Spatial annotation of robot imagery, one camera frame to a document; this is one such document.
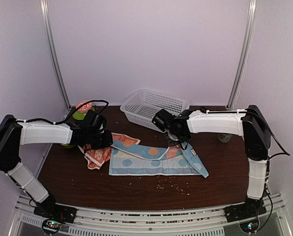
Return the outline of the blue patterned towel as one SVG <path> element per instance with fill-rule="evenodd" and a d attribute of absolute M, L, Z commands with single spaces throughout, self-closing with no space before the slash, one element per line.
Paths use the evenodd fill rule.
<path fill-rule="evenodd" d="M 115 141 L 109 164 L 111 176 L 202 176 L 209 172 L 196 151 L 184 142 L 181 146 L 149 147 L 132 144 L 126 147 Z"/>

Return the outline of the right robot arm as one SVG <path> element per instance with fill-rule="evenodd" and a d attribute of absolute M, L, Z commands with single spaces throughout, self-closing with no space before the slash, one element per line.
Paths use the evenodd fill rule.
<path fill-rule="evenodd" d="M 229 143 L 238 141 L 241 149 L 233 157 L 234 165 L 248 165 L 247 189 L 244 201 L 239 204 L 241 213 L 253 216 L 263 206 L 265 187 L 269 179 L 271 145 L 270 128 L 256 105 L 237 110 L 210 110 L 200 107 L 186 109 L 174 115 L 161 109 L 153 118 L 155 124 L 165 135 L 169 146 L 180 145 L 186 149 L 193 144 L 193 138 L 203 133 L 230 135 Z"/>

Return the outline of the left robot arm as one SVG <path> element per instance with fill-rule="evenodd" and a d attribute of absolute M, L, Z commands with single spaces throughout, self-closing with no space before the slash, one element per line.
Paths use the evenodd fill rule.
<path fill-rule="evenodd" d="M 85 151 L 108 148 L 113 144 L 111 131 L 101 115 L 87 115 L 82 121 L 49 121 L 43 118 L 20 120 L 6 115 L 0 123 L 0 171 L 15 182 L 48 218 L 60 213 L 55 197 L 23 163 L 20 152 L 25 146 L 71 145 Z"/>

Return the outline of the orange bunny towel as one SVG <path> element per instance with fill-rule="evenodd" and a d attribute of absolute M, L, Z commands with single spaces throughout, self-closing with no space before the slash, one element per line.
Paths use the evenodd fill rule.
<path fill-rule="evenodd" d="M 130 137 L 125 134 L 112 133 L 114 141 L 120 141 L 126 146 L 132 144 L 139 144 L 141 141 L 137 138 Z M 84 158 L 87 160 L 87 168 L 89 170 L 99 170 L 105 162 L 108 162 L 111 158 L 112 147 L 106 147 L 98 150 L 85 150 L 85 147 L 77 146 L 82 152 Z"/>

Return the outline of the small green bowl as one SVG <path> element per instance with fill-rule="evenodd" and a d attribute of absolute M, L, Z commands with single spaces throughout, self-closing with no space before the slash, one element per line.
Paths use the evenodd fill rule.
<path fill-rule="evenodd" d="M 70 144 L 62 144 L 62 146 L 66 149 L 72 149 L 72 148 L 76 147 L 76 145 L 70 145 Z"/>

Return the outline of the green plate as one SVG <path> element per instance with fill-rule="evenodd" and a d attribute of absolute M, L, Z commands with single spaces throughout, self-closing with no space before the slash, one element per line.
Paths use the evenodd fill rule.
<path fill-rule="evenodd" d="M 75 113 L 72 115 L 72 117 L 75 119 L 75 120 L 83 120 L 87 114 L 88 111 L 95 111 L 94 107 L 82 107 L 80 108 L 79 110 L 75 111 Z"/>

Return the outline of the red patterned bowl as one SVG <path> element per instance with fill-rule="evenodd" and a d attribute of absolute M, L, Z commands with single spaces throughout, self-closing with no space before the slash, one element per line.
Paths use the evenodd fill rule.
<path fill-rule="evenodd" d="M 88 100 L 81 101 L 77 104 L 75 108 L 77 112 L 81 114 L 86 114 L 89 110 L 93 108 L 93 103 Z"/>

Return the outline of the white plastic basket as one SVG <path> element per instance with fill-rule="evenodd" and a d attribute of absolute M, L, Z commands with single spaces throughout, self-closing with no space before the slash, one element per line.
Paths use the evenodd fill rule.
<path fill-rule="evenodd" d="M 165 109 L 178 115 L 189 107 L 190 102 L 187 100 L 149 89 L 139 89 L 120 106 L 120 110 L 129 122 L 159 132 L 160 130 L 152 123 L 152 119 L 158 111 Z"/>

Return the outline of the beige mug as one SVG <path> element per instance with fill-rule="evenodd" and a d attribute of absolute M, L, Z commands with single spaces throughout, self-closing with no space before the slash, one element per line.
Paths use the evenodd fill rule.
<path fill-rule="evenodd" d="M 219 133 L 217 138 L 221 143 L 228 143 L 232 138 L 232 134 Z"/>

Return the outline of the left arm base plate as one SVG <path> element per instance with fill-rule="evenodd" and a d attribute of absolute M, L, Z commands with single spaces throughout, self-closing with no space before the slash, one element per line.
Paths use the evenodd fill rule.
<path fill-rule="evenodd" d="M 35 206 L 33 213 L 45 219 L 41 223 L 41 229 L 46 235 L 58 233 L 66 223 L 73 223 L 77 209 L 70 206 L 55 205 L 54 213 L 47 213 L 40 206 Z"/>

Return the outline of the aluminium front rail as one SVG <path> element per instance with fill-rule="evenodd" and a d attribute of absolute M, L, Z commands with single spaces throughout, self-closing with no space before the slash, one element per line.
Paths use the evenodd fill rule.
<path fill-rule="evenodd" d="M 293 236 L 289 215 L 280 194 L 264 197 L 266 212 L 229 222 L 225 206 L 169 211 L 120 211 L 77 207 L 73 223 L 58 236 L 248 236 L 255 223 L 258 236 Z"/>

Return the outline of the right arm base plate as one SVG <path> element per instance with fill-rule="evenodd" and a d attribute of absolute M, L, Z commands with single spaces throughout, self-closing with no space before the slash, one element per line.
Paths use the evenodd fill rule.
<path fill-rule="evenodd" d="M 260 228 L 259 216 L 266 213 L 264 206 L 256 207 L 247 204 L 239 204 L 224 208 L 227 222 L 238 222 L 244 233 L 252 234 Z"/>

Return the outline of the left aluminium frame post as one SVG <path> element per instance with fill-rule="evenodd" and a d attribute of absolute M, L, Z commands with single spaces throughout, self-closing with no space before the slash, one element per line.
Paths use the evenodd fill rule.
<path fill-rule="evenodd" d="M 44 26 L 45 26 L 45 32 L 46 32 L 46 37 L 48 41 L 48 46 L 50 50 L 50 55 L 51 55 L 51 61 L 52 61 L 52 66 L 54 69 L 55 77 L 58 82 L 59 90 L 61 93 L 61 96 L 63 98 L 65 107 L 67 109 L 71 108 L 71 104 L 67 95 L 67 91 L 64 85 L 64 81 L 62 78 L 62 73 L 60 70 L 60 65 L 59 65 L 59 60 L 55 48 L 55 42 L 53 38 L 53 32 L 52 32 L 52 27 L 51 27 L 51 21 L 50 21 L 50 14 L 49 14 L 49 8 L 48 8 L 48 1 L 47 0 L 40 0 L 40 7 L 41 7 L 41 14 L 42 18 L 44 21 Z"/>

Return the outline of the aluminium frame post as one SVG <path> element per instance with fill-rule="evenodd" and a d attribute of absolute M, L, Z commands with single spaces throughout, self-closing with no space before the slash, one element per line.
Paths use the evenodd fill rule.
<path fill-rule="evenodd" d="M 239 97 L 242 83 L 243 83 L 245 70 L 247 68 L 247 57 L 252 45 L 252 39 L 254 34 L 257 4 L 258 4 L 257 0 L 249 1 L 249 8 L 248 8 L 241 53 L 239 56 L 238 66 L 237 66 L 237 70 L 234 77 L 234 82 L 233 82 L 232 89 L 231 89 L 230 96 L 227 103 L 228 110 L 234 109 L 235 104 L 237 103 L 237 100 Z"/>
<path fill-rule="evenodd" d="M 55 42 L 53 38 L 53 32 L 52 32 L 52 27 L 51 27 L 51 21 L 50 21 L 50 14 L 49 14 L 49 8 L 48 8 L 48 1 L 47 0 L 40 0 L 40 7 L 41 7 L 41 14 L 42 18 L 44 21 L 44 26 L 45 26 L 45 32 L 46 32 L 46 37 L 48 41 L 48 46 L 50 50 L 50 55 L 51 55 L 51 61 L 52 61 L 52 66 L 54 69 L 55 77 L 58 82 L 59 90 L 61 93 L 61 96 L 63 98 L 65 107 L 67 109 L 71 108 L 71 104 L 67 95 L 67 91 L 64 85 L 64 81 L 62 78 L 62 73 L 60 70 L 60 65 L 59 65 L 59 60 L 55 48 Z"/>

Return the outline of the right aluminium frame post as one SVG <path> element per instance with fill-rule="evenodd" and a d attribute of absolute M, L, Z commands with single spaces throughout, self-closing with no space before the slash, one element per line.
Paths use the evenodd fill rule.
<path fill-rule="evenodd" d="M 235 104 L 237 103 L 237 100 L 239 97 L 242 83 L 243 83 L 245 70 L 247 68 L 247 57 L 252 45 L 252 39 L 254 34 L 257 4 L 258 4 L 257 0 L 249 1 L 249 8 L 248 8 L 241 53 L 239 56 L 238 66 L 237 66 L 237 70 L 234 77 L 234 82 L 233 82 L 232 89 L 231 89 L 230 96 L 227 103 L 228 110 L 234 109 Z"/>

